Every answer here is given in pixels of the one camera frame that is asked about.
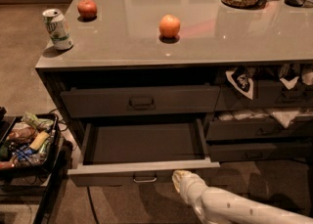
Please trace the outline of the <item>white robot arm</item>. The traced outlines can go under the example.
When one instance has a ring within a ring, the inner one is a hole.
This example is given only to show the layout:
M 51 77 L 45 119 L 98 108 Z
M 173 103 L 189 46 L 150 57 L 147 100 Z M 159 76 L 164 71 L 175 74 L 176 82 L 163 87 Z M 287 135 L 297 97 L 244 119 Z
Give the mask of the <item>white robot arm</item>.
M 202 224 L 313 224 L 310 217 L 207 186 L 188 170 L 175 170 L 172 181 Z

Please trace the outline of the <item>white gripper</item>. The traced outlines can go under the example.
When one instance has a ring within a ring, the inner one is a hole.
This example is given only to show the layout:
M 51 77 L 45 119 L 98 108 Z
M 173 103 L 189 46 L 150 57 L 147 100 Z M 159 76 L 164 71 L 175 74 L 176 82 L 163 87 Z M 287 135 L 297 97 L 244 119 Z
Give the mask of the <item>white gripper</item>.
M 175 170 L 172 174 L 172 182 L 182 200 L 193 208 L 201 224 L 208 224 L 201 202 L 201 195 L 207 189 L 205 182 L 198 174 L 188 170 Z

